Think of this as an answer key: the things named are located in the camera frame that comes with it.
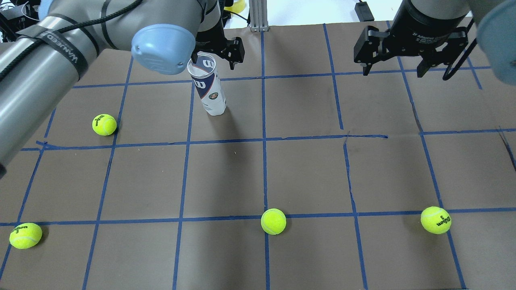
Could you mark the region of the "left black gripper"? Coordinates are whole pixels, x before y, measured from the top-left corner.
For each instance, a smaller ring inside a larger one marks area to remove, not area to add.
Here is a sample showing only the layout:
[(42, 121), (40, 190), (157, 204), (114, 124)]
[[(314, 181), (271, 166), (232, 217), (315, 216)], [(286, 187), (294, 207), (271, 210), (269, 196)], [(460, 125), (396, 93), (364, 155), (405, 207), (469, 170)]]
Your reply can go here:
[(199, 52), (220, 53), (221, 59), (226, 60), (233, 71), (237, 64), (243, 63), (245, 48), (241, 37), (225, 38), (222, 14), (226, 0), (201, 0), (200, 3), (203, 15), (191, 62), (197, 63)]

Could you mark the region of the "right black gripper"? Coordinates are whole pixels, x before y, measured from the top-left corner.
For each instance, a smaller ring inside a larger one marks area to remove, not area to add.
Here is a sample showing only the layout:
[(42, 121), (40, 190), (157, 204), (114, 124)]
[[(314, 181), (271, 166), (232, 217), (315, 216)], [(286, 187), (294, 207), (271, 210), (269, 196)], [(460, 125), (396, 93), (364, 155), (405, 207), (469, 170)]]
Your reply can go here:
[(418, 78), (440, 64), (447, 66), (443, 77), (451, 78), (470, 55), (470, 27), (459, 27), (469, 11), (465, 0), (403, 0), (390, 29), (363, 29), (354, 45), (354, 62), (366, 77), (374, 64), (390, 57), (421, 56)]

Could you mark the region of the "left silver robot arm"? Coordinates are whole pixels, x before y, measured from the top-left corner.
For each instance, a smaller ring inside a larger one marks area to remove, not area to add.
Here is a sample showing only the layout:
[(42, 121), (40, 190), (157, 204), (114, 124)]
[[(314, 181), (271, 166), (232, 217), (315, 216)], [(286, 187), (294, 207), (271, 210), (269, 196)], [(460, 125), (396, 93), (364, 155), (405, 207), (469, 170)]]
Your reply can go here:
[(241, 64), (217, 0), (43, 0), (40, 22), (1, 55), (1, 176), (59, 101), (107, 48), (160, 74), (182, 73), (199, 52)]

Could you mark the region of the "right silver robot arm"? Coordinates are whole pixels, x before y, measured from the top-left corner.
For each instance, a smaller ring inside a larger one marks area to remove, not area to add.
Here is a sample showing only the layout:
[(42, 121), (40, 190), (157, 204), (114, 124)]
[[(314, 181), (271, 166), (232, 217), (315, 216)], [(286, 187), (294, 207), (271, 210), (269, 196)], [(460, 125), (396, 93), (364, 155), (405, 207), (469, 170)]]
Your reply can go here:
[(514, 0), (404, 0), (390, 29), (369, 25), (363, 30), (354, 62), (366, 76), (380, 61), (419, 56), (418, 77), (443, 64), (443, 80), (448, 80), (479, 46), (494, 75), (515, 85), (515, 13)]

